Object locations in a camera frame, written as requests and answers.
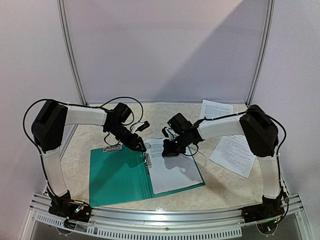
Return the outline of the folder spine metal clip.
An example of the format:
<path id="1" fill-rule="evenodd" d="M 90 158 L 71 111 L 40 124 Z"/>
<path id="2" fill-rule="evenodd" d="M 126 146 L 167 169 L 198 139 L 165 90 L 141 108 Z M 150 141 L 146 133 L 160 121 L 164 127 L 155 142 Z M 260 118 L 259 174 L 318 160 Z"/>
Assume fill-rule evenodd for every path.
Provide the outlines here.
<path id="1" fill-rule="evenodd" d="M 147 152 L 143 154 L 143 163 L 145 166 L 145 171 L 149 175 L 150 174 L 150 168 L 152 167 L 150 156 Z"/>

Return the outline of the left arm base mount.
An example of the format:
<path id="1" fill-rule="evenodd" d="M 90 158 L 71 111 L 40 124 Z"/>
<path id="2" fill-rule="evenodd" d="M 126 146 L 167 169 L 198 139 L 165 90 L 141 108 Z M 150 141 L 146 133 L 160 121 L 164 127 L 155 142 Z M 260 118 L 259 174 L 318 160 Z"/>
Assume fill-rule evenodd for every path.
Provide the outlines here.
<path id="1" fill-rule="evenodd" d="M 92 208 L 88 203 L 71 199 L 69 192 L 62 197 L 57 197 L 49 193 L 49 197 L 51 198 L 51 204 L 48 210 L 50 214 L 69 220 L 84 223 L 89 222 Z"/>

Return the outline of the green file folder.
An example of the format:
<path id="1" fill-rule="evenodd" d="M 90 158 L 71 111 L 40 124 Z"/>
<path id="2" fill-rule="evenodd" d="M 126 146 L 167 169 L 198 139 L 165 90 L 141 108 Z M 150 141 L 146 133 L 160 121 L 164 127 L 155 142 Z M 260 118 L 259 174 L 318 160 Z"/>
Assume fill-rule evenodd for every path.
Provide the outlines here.
<path id="1" fill-rule="evenodd" d="M 126 146 L 122 146 L 122 150 L 112 152 L 103 152 L 103 148 L 91 150 L 89 204 L 92 207 L 148 200 L 172 194 L 153 194 L 150 176 L 144 165 L 144 152 L 133 151 Z"/>

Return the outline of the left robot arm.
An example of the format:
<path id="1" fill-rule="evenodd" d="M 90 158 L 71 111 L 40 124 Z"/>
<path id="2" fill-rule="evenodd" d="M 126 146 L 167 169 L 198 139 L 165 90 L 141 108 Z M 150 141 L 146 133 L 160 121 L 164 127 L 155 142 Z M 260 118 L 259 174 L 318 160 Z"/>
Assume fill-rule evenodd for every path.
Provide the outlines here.
<path id="1" fill-rule="evenodd" d="M 31 125 L 35 145 L 39 147 L 44 176 L 47 180 L 50 197 L 55 209 L 63 216 L 74 213 L 74 205 L 69 202 L 60 160 L 60 147 L 65 127 L 68 125 L 90 125 L 102 127 L 120 143 L 132 151 L 145 152 L 143 139 L 125 126 L 132 110 L 124 103 L 118 103 L 113 109 L 102 106 L 82 106 L 47 99 Z"/>

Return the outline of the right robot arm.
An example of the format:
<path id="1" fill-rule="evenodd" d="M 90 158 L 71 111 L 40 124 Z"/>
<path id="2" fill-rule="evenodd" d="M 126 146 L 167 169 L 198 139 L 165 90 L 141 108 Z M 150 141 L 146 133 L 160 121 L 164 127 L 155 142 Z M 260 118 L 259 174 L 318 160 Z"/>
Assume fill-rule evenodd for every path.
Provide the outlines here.
<path id="1" fill-rule="evenodd" d="M 242 135 L 250 151 L 256 156 L 262 174 L 263 197 L 266 200 L 259 206 L 262 218 L 269 218 L 278 210 L 275 201 L 283 190 L 279 167 L 279 130 L 275 121 L 258 105 L 247 110 L 216 118 L 203 117 L 191 123 L 181 113 L 177 113 L 168 122 L 175 132 L 172 139 L 163 141 L 163 157 L 175 157 L 185 154 L 191 144 L 197 145 L 207 139 Z"/>

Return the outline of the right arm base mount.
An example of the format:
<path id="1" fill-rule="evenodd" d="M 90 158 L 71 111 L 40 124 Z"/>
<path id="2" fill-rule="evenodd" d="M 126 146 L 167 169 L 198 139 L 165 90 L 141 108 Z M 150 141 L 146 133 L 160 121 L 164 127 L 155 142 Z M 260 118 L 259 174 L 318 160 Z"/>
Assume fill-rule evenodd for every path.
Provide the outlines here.
<path id="1" fill-rule="evenodd" d="M 275 199 L 271 201 L 263 202 L 260 204 L 245 206 L 241 208 L 241 216 L 245 223 L 253 222 L 271 222 L 273 224 L 279 224 L 288 214 L 289 203 L 286 203 L 286 208 Z"/>

